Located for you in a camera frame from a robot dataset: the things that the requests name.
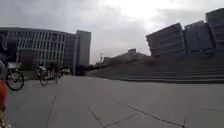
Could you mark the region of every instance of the concrete wall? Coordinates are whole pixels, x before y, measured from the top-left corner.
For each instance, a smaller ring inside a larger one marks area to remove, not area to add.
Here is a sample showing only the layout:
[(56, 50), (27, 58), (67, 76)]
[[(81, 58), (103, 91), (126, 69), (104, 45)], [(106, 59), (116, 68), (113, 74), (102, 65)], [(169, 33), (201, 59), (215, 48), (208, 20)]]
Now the concrete wall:
[(206, 13), (206, 21), (211, 29), (213, 40), (218, 49), (224, 49), (224, 9)]
[(198, 21), (185, 26), (187, 52), (206, 51), (214, 48), (208, 26), (204, 21)]

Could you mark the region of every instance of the paved ground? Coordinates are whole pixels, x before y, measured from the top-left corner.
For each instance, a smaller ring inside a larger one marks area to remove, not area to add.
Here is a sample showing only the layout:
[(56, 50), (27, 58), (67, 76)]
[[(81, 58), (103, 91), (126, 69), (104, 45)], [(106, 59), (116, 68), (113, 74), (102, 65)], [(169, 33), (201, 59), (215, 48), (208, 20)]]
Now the paved ground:
[(66, 76), (10, 92), (16, 128), (223, 128), (224, 85), (133, 83)]

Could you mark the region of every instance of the building facade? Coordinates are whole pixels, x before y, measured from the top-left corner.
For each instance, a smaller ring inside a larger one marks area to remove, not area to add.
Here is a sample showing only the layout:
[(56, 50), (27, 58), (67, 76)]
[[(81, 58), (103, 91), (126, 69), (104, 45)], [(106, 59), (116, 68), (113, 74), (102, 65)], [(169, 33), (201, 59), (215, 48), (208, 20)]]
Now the building facade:
[(204, 21), (186, 25), (184, 34), (188, 53), (208, 51), (214, 48), (208, 25)]
[[(77, 31), (77, 34), (71, 34), (45, 29), (0, 28), (0, 35), (4, 38), (1, 43), (10, 50), (12, 56), (19, 54), (20, 51), (33, 51), (35, 64), (43, 63), (48, 67), (51, 62), (57, 62), (60, 67), (68, 67), (72, 70), (75, 69), (76, 62), (80, 61), (77, 59), (85, 57), (85, 60), (89, 60), (90, 49), (83, 48), (81, 50), (88, 51), (77, 51), (77, 46), (85, 45), (88, 47), (89, 45), (90, 47), (91, 36), (88, 39), (89, 42), (80, 42), (77, 40), (79, 34), (79, 31)], [(14, 61), (15, 59), (24, 61), (24, 58), (26, 56), (15, 56)]]
[(206, 13), (206, 21), (218, 49), (224, 48), (224, 8)]
[(185, 54), (184, 35), (180, 23), (146, 36), (153, 57), (174, 57)]

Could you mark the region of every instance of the cloud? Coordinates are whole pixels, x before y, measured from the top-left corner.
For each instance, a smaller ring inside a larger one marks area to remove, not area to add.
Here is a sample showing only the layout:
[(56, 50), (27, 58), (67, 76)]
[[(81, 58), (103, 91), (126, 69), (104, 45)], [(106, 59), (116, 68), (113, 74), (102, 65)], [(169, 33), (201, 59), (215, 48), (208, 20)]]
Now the cloud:
[(186, 25), (224, 5), (220, 0), (1, 0), (0, 26), (92, 32), (91, 62), (129, 48), (150, 54), (145, 35)]

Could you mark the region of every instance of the bicycle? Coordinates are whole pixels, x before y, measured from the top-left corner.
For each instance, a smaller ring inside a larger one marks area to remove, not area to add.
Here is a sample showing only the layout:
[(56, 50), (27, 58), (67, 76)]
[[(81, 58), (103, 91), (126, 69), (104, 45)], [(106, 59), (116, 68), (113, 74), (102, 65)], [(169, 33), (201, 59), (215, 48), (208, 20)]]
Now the bicycle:
[(22, 73), (20, 73), (13, 63), (8, 62), (9, 55), (5, 53), (5, 59), (2, 59), (1, 62), (7, 69), (6, 73), (6, 85), (12, 91), (18, 91), (24, 86), (24, 77)]
[(14, 66), (10, 66), (12, 63), (8, 63), (8, 71), (6, 77), (6, 85), (12, 91), (18, 91), (22, 89), (24, 86), (24, 77), (22, 73), (18, 71), (18, 69)]
[(38, 66), (36, 72), (42, 86), (46, 86), (49, 80), (54, 80), (55, 83), (58, 82), (57, 73), (51, 73), (44, 66)]

